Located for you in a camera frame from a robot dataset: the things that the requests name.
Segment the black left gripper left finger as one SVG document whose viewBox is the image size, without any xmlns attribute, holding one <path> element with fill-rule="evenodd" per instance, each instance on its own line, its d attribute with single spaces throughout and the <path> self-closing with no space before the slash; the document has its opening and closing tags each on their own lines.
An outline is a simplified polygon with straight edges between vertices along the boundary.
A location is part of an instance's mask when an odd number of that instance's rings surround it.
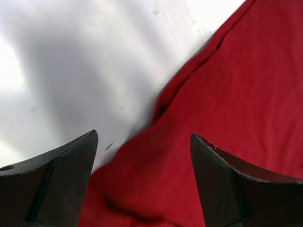
<svg viewBox="0 0 303 227">
<path fill-rule="evenodd" d="M 2 227 L 75 227 L 98 146 L 92 130 L 28 160 L 0 169 Z"/>
</svg>

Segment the dark red t shirt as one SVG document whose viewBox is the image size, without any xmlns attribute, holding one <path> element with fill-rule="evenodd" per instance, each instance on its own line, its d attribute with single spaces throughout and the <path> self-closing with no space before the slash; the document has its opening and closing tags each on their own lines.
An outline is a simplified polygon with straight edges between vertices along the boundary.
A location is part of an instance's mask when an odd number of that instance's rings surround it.
<svg viewBox="0 0 303 227">
<path fill-rule="evenodd" d="M 202 227 L 190 136 L 303 175 L 303 3 L 248 0 L 160 95 L 152 125 L 91 177 L 81 227 Z"/>
</svg>

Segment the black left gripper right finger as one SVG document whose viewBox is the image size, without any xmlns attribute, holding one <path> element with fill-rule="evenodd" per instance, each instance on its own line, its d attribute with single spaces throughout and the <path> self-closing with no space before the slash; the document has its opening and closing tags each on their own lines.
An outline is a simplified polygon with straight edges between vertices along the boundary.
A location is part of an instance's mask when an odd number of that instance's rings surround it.
<svg viewBox="0 0 303 227">
<path fill-rule="evenodd" d="M 303 181 L 253 165 L 192 134 L 190 153 L 207 227 L 300 227 Z"/>
</svg>

